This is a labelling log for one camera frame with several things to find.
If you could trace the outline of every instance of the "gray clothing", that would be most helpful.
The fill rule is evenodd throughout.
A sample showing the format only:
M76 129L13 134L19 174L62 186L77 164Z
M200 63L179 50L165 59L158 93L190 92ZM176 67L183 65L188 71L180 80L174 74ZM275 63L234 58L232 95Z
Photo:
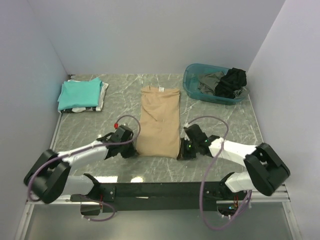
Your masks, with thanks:
M222 71L217 71L215 73L208 73L208 74L200 74L198 76L199 85L198 89L203 94L215 96L215 88L220 82L220 79L225 74ZM249 94L249 90L246 87L241 87L239 90L234 91L235 99L243 98Z

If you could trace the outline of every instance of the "folded teal shirt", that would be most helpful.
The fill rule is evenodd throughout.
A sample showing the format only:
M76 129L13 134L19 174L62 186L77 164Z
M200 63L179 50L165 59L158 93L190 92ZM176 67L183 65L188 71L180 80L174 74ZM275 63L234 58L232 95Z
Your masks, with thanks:
M65 81L58 98L58 111L98 106L102 84L98 77L91 81Z

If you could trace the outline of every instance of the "folded beige shirt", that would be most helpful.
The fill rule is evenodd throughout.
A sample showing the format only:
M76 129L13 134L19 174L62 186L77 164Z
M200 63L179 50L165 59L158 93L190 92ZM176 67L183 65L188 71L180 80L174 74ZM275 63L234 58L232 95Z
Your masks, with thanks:
M137 152L141 156L177 158L180 90L147 86L141 92L141 132L136 142Z

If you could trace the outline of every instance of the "teal plastic basket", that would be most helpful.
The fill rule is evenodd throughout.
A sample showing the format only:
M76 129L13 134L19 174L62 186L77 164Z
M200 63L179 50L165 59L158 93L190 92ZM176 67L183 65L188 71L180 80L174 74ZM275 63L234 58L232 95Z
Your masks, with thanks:
M186 94L192 99L197 99L215 104L234 105L236 103L241 102L246 97L232 99L220 96L212 96L204 94L198 89L199 75L213 74L220 71L222 71L226 75L228 70L229 68L220 66L211 66L199 63L191 64L185 69L183 75L183 88L186 91Z

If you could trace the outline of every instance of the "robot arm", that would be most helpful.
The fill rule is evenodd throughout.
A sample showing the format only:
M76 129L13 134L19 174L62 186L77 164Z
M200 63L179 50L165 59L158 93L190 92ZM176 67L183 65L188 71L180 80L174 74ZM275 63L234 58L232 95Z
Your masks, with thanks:
M207 137L197 124L185 127L184 131L187 139L182 139L180 148L180 157L183 159L195 158L196 153L212 157L221 148L223 139L215 135ZM42 153L25 176L24 184L28 186L34 173L43 164L53 158L61 157L42 169L34 178L31 185L33 193L46 204L52 203L61 195L82 194L96 199L103 191L100 189L101 184L90 174L69 176L70 171L95 161L108 159L119 153L123 158L134 156L136 150L132 142L122 145L106 145L107 143L127 142L132 137L133 131L121 125L114 133L108 133L91 144L74 150L54 152L48 149ZM222 199L227 199L234 193L252 189L271 196L290 175L287 166L266 143L255 146L225 141L221 157L247 169L241 173L231 172L219 182L220 187L214 196L221 196Z
M182 139L180 152L189 159L196 153L215 156L224 141L222 137L207 137L197 124L185 127L187 138ZM260 193L271 196L290 176L290 171L270 145L244 145L226 140L220 157L242 165L247 171L229 173L222 181L231 192L257 189Z
M134 156L136 150L132 142L124 145L104 145L106 143L126 142L131 140L132 136L133 132L129 127L120 125L114 133L108 133L85 146L61 152L48 149L42 153L23 182L27 186L36 170L49 160L69 155L44 168L34 179L32 191L46 204L52 203L61 195L88 195L99 188L99 182L90 174L69 176L70 171L96 161L108 159L119 153L123 158Z

